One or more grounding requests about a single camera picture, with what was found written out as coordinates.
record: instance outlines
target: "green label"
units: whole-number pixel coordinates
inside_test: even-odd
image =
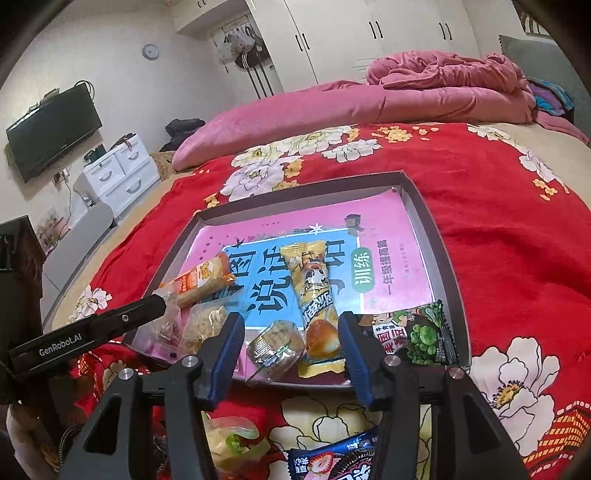
[[[358,293],[367,293],[375,285],[374,264],[371,251],[365,247],[351,252],[351,283]]]

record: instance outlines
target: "gray headboard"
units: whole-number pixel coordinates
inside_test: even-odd
[[[501,51],[514,61],[527,77],[557,83],[574,100],[574,124],[591,136],[591,96],[573,66],[557,45],[519,40],[499,35]]]

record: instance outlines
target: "wall-mounted tv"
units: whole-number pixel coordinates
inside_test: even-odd
[[[24,182],[40,175],[102,123],[84,83],[41,103],[8,127],[14,166]]]

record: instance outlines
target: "white wall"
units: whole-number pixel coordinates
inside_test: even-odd
[[[511,0],[464,0],[480,55],[501,52],[499,35],[554,43],[551,38],[523,31]]]
[[[158,46],[158,60],[143,58],[146,43]],[[31,43],[0,90],[0,157],[8,126],[49,90],[80,79],[95,86],[103,127],[26,185],[0,158],[0,221],[29,215],[35,226],[52,206],[67,216],[68,189],[57,190],[51,177],[69,166],[73,184],[84,154],[99,143],[109,148],[135,132],[157,151],[170,140],[164,127],[174,118],[209,120],[235,104],[210,41],[177,34],[162,0],[75,0]]]

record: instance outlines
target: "wardrobe door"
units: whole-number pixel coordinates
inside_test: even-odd
[[[366,0],[381,33],[383,49],[393,55],[409,50],[444,50],[447,33],[436,0]]]
[[[448,51],[479,58],[480,52],[472,23],[462,0],[438,0],[449,46]]]
[[[284,92],[318,85],[304,41],[283,0],[246,0]]]
[[[377,26],[363,0],[285,0],[318,83],[365,83],[369,63],[383,56]]]

